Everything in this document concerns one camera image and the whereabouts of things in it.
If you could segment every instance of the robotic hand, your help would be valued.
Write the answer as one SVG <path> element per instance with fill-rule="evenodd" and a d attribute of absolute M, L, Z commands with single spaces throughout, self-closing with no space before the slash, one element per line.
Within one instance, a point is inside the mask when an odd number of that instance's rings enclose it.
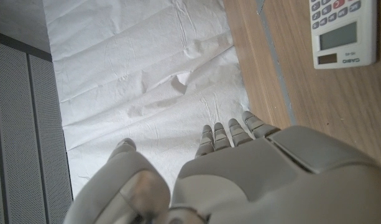
<path fill-rule="evenodd" d="M 130 139 L 77 195 L 65 223 L 381 223 L 381 167 L 312 129 L 284 130 L 246 111 L 205 126 L 170 191 Z"/>

